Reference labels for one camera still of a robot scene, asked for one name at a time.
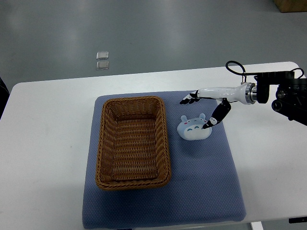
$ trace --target black fingertip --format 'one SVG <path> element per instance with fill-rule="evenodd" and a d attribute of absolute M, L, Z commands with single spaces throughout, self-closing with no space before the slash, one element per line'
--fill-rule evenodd
<path fill-rule="evenodd" d="M 186 98 L 186 99 L 182 100 L 182 101 L 180 102 L 180 104 L 187 104 L 188 102 L 189 102 L 189 99 Z"/>

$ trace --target blue mat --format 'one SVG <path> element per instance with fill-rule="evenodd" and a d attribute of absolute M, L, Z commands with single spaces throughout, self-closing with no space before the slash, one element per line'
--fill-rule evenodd
<path fill-rule="evenodd" d="M 95 102 L 83 197 L 83 226 L 140 228 L 181 224 L 241 221 L 246 212 L 236 168 L 222 123 L 205 140 L 187 141 L 177 133 L 180 117 L 205 113 L 216 100 L 180 105 L 189 92 L 151 92 L 101 96 Z M 165 102 L 172 178 L 162 188 L 103 191 L 95 184 L 100 116 L 111 98 L 156 95 Z"/>

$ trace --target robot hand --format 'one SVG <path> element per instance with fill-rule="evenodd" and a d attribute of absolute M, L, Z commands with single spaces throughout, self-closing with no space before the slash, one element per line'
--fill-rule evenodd
<path fill-rule="evenodd" d="M 239 101 L 243 104 L 254 104 L 255 101 L 252 100 L 252 91 L 254 87 L 254 83 L 245 82 L 238 87 L 203 88 L 189 93 L 182 99 L 180 104 L 191 104 L 198 102 L 201 98 L 222 101 L 212 113 L 212 117 L 209 119 L 208 123 L 203 126 L 205 129 L 220 123 L 226 117 L 231 109 L 231 102 Z"/>

